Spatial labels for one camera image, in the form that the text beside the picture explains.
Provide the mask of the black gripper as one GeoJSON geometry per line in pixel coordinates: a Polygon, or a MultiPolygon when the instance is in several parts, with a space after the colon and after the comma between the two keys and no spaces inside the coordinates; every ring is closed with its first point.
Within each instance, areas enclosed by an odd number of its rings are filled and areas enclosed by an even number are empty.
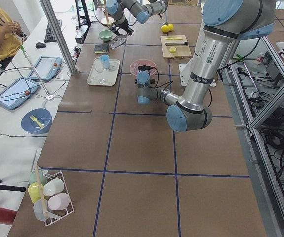
{"type": "Polygon", "coordinates": [[[153,69],[154,67],[148,66],[148,65],[141,65],[138,66],[138,70],[139,71],[150,71],[151,69],[153,69]]]}
{"type": "Polygon", "coordinates": [[[126,35],[132,35],[134,30],[129,26],[129,23],[127,20],[124,20],[123,22],[114,21],[114,23],[110,27],[110,31],[112,31],[115,35],[120,35],[118,29],[123,29],[126,31],[126,35]]]}

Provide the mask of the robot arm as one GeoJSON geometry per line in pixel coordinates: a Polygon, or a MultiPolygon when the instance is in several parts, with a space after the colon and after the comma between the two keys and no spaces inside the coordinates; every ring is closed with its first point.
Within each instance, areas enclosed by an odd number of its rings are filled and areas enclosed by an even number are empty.
{"type": "Polygon", "coordinates": [[[127,9],[135,19],[144,24],[153,15],[161,15],[167,11],[167,0],[150,0],[150,4],[141,5],[137,0],[108,0],[106,1],[106,9],[110,16],[114,19],[110,30],[120,35],[119,29],[123,29],[127,34],[132,35],[134,30],[129,26],[125,17],[124,10],[127,9]]]}
{"type": "Polygon", "coordinates": [[[228,45],[235,40],[268,35],[274,28],[274,0],[208,0],[203,7],[197,50],[188,62],[189,77],[183,95],[152,88],[146,71],[137,74],[140,104],[161,100],[168,105],[166,119],[174,131],[203,129],[212,121],[212,111],[203,100],[214,80],[228,45]]]}

